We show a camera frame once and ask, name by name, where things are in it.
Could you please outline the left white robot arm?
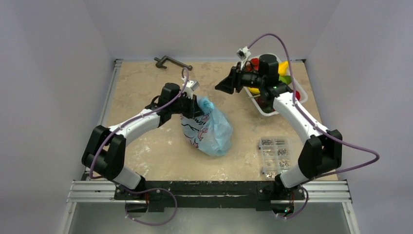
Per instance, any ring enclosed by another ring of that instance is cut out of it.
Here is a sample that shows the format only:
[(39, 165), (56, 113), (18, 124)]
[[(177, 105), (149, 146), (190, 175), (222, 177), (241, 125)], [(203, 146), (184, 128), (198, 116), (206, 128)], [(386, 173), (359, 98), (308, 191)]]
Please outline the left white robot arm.
[(188, 81), (183, 87), (166, 83), (161, 94), (156, 96), (139, 114), (111, 127), (96, 126), (81, 159), (91, 173), (126, 187), (132, 199), (145, 194), (145, 178), (125, 165), (126, 147), (148, 131), (161, 127), (172, 115), (195, 118), (203, 114), (193, 93), (197, 81)]

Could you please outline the light blue plastic bag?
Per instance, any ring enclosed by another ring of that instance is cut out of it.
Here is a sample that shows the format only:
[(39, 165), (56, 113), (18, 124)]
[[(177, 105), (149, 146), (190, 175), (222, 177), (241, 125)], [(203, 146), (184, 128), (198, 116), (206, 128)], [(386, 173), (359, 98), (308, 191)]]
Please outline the light blue plastic bag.
[(233, 127), (227, 116), (207, 97), (197, 100), (201, 116), (186, 118), (181, 116), (181, 126), (186, 140), (195, 148), (209, 156), (224, 156), (231, 148), (230, 138)]

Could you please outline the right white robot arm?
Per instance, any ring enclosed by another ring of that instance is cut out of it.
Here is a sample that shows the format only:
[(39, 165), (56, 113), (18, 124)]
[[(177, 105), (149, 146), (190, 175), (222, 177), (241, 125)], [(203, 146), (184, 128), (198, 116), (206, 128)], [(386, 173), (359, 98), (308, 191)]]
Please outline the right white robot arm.
[(243, 62), (231, 67), (226, 78), (215, 89), (233, 94), (244, 87), (257, 88), (261, 97), (271, 101), (273, 109), (281, 114), (293, 127), (303, 143), (297, 164), (275, 178), (274, 194), (286, 198), (293, 187), (321, 174), (337, 169), (342, 163), (342, 145), (334, 139), (342, 139), (338, 130), (328, 130), (316, 122), (293, 98), (295, 91), (279, 80), (278, 58), (274, 54), (263, 54), (258, 58), (258, 68), (246, 69)]

